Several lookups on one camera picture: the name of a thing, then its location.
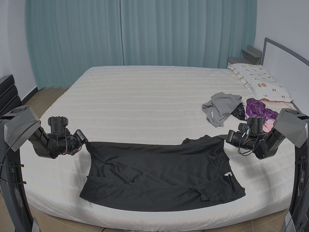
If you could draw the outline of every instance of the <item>white headboard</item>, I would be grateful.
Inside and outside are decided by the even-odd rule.
[[[289,91],[294,105],[309,115],[309,61],[265,38],[261,65]]]

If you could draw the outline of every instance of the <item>gray cloth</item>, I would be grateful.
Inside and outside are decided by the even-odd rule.
[[[216,93],[209,102],[202,105],[202,111],[213,126],[221,128],[241,100],[240,95]]]

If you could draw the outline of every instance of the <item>mattress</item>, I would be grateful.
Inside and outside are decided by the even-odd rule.
[[[105,66],[87,70],[42,116],[65,116],[67,128],[89,141],[180,144],[185,138],[227,134],[241,122],[230,116],[222,129],[207,120],[201,105],[217,92],[252,98],[230,69],[175,66]],[[269,108],[280,111],[280,105]],[[258,160],[225,144],[224,150],[246,195],[217,206],[176,212],[117,210],[79,197],[91,159],[84,147],[75,156],[39,158],[30,142],[21,147],[29,204],[41,212],[78,222],[127,230],[201,230],[255,219],[286,209],[294,178],[294,146],[285,139],[276,155]]]

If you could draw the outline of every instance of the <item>baseboard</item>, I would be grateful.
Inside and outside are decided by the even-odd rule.
[[[25,105],[36,93],[38,92],[38,87],[35,87],[23,100],[22,103]]]

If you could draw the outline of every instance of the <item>tile floor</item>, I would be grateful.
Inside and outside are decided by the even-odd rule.
[[[66,91],[68,88],[48,88],[38,91],[27,103],[32,107],[38,118]],[[37,219],[42,232],[122,232],[123,230],[102,228],[57,218],[48,214],[41,213],[31,208],[33,216]],[[250,221],[210,230],[204,232],[280,232],[285,217],[285,210],[271,215],[253,219]],[[6,210],[4,200],[0,196],[0,224],[1,231],[14,232],[14,227],[10,216]]]

